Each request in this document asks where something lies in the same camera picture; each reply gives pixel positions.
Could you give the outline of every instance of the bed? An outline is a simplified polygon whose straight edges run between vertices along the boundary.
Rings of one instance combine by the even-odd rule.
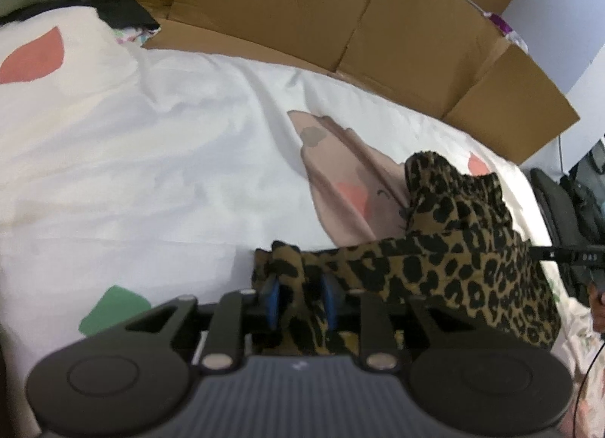
[[[249,287],[254,249],[275,239],[335,245],[301,158],[315,140],[301,130],[322,117],[392,169],[431,150],[460,172],[497,172],[515,229],[550,243],[521,170],[464,132],[311,71],[119,45],[91,8],[0,28],[0,102],[0,325],[19,436],[36,432],[23,382],[49,352],[176,295]],[[355,235],[343,241],[373,233]],[[557,266],[543,270],[562,319],[552,352],[577,392],[600,340]],[[604,379],[605,355],[578,436],[603,436]]]

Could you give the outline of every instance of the pink cheek print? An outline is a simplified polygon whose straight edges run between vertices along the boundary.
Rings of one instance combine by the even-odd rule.
[[[65,49],[58,27],[15,49],[0,66],[0,84],[31,82],[50,75],[63,64]]]
[[[491,173],[483,160],[474,153],[471,153],[470,158],[468,158],[468,171],[471,172],[471,175],[488,175]]]
[[[356,211],[365,219],[368,219],[368,192],[363,187],[354,186],[344,182],[336,184],[338,192],[353,205]]]

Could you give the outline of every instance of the leopard print shorts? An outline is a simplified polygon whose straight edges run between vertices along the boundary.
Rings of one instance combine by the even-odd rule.
[[[252,287],[271,274],[282,286],[281,332],[263,340],[264,353],[357,352],[355,334],[327,330],[323,273],[344,290],[378,293],[389,303],[436,296],[534,346],[552,347],[561,319],[529,244],[512,228],[497,175],[463,175],[433,152],[411,156],[405,171],[411,202],[404,237],[319,252],[276,241],[270,252],[255,252]]]

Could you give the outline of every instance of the mattress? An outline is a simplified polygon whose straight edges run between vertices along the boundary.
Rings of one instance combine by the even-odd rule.
[[[273,240],[314,250],[396,230],[372,226],[376,191],[339,136],[390,180],[425,150],[496,172],[515,229],[550,244],[521,170],[464,132],[329,76],[119,45],[91,8],[0,28],[0,102],[0,325],[19,436],[37,431],[23,383],[49,352],[173,296],[248,287],[254,249]],[[336,131],[319,136],[326,120]],[[324,228],[317,153],[353,228]],[[543,270],[562,318],[553,353],[579,383],[600,341],[557,266]],[[603,436],[604,378],[605,355],[582,398],[585,436]]]

